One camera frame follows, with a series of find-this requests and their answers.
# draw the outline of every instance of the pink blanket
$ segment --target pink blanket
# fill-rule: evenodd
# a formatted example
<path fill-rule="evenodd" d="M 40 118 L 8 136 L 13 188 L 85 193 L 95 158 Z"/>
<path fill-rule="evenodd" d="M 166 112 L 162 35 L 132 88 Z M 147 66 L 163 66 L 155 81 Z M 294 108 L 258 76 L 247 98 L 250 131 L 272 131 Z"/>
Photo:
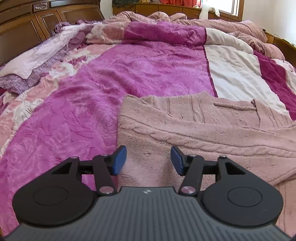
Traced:
<path fill-rule="evenodd" d="M 89 160 L 115 150 L 127 94 L 256 98 L 296 118 L 293 85 L 287 85 L 294 77 L 233 36 L 168 22 L 131 22 L 119 34 L 122 44 L 73 51 L 0 115 L 4 234 L 18 225 L 11 201 L 21 186 L 69 156 Z M 94 187 L 91 178 L 83 181 Z"/>
<path fill-rule="evenodd" d="M 164 12 L 155 12 L 150 16 L 145 17 L 132 11 L 124 11 L 117 14 L 116 16 L 104 20 L 103 23 L 129 23 L 132 21 L 144 23 L 166 21 L 170 23 L 218 29 L 243 40 L 254 50 L 264 54 L 267 57 L 285 60 L 285 57 L 279 48 L 275 45 L 267 44 L 267 37 L 263 30 L 251 21 L 228 22 L 224 20 L 187 20 L 187 16 L 184 13 L 176 13 L 174 15 L 168 16 Z"/>

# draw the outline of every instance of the wooden furniture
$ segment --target wooden furniture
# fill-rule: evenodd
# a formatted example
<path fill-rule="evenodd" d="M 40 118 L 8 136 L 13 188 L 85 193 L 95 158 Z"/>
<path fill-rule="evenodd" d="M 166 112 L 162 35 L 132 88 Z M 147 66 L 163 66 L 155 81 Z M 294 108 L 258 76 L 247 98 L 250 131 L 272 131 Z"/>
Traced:
<path fill-rule="evenodd" d="M 133 11 L 146 17 L 158 11 L 165 12 L 169 16 L 178 12 L 182 12 L 187 15 L 188 19 L 193 19 L 200 16 L 201 9 L 167 4 L 135 4 L 126 5 L 123 7 L 113 7 L 114 15 L 117 15 L 123 11 Z M 214 19 L 213 12 L 209 13 L 209 19 Z"/>
<path fill-rule="evenodd" d="M 213 12 L 209 12 L 209 19 L 223 19 L 229 22 L 240 22 L 242 20 L 243 8 L 244 8 L 244 0 L 240 0 L 238 6 L 238 16 L 234 16 L 225 12 L 220 12 L 220 17 L 217 17 Z M 113 7 L 113 14 L 117 15 L 123 11 L 133 11 L 135 13 L 149 16 L 150 14 L 161 11 L 166 14 L 173 15 L 178 12 L 182 12 L 187 15 L 188 19 L 199 18 L 201 9 L 192 8 L 192 7 L 184 7 L 184 6 L 176 6 L 170 4 L 134 4 L 134 5 L 126 5 L 123 7 Z"/>
<path fill-rule="evenodd" d="M 290 62 L 296 67 L 296 47 L 292 46 L 284 39 L 280 39 L 269 33 L 265 33 L 267 37 L 267 43 L 277 46 L 285 56 L 286 61 Z"/>
<path fill-rule="evenodd" d="M 59 22 L 103 20 L 100 0 L 0 0 L 0 65 L 52 37 Z"/>

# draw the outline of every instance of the white stripe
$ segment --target white stripe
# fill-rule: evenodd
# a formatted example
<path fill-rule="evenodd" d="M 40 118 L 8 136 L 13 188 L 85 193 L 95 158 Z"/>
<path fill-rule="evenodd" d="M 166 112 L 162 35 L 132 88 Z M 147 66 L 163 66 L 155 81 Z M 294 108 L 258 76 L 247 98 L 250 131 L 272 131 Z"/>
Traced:
<path fill-rule="evenodd" d="M 289 115 L 285 105 L 262 79 L 255 55 L 220 45 L 205 45 L 205 50 L 218 97 L 233 101 L 257 99 Z"/>
<path fill-rule="evenodd" d="M 224 33 L 220 30 L 214 29 L 214 28 L 206 28 L 207 30 L 207 41 L 206 45 L 226 45 L 226 46 L 232 46 L 237 50 L 244 51 L 249 54 L 253 54 L 253 49 L 244 41 L 229 35 L 227 33 Z"/>
<path fill-rule="evenodd" d="M 296 94 L 296 73 L 294 67 L 287 61 L 273 59 L 278 65 L 286 70 L 286 83 L 287 86 Z"/>

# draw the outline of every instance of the black circular base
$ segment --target black circular base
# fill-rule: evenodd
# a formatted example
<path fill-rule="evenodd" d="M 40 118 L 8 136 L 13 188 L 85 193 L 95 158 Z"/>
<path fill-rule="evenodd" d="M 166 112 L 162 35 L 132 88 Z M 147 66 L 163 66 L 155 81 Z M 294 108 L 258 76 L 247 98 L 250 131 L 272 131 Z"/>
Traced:
<path fill-rule="evenodd" d="M 53 227 L 78 219 L 93 201 L 94 195 L 88 186 L 56 175 L 37 178 L 25 185 L 14 195 L 12 206 L 19 222 Z"/>
<path fill-rule="evenodd" d="M 281 194 L 259 178 L 232 175 L 203 193 L 205 209 L 216 219 L 239 227 L 275 223 L 283 207 Z"/>

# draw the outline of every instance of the knit sweater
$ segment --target knit sweater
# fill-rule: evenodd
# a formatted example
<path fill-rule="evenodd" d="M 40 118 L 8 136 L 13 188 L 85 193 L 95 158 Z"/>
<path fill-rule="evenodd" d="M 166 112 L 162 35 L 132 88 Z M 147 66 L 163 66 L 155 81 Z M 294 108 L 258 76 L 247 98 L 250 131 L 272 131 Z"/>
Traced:
<path fill-rule="evenodd" d="M 119 185 L 178 189 L 183 178 L 170 161 L 170 148 L 177 145 L 183 153 L 206 160 L 226 154 L 280 189 L 280 182 L 296 174 L 295 134 L 296 123 L 289 116 L 257 100 L 234 102 L 205 92 L 127 96 L 118 119 L 118 145 L 128 149 Z M 212 183 L 214 176 L 204 175 L 201 189 Z"/>

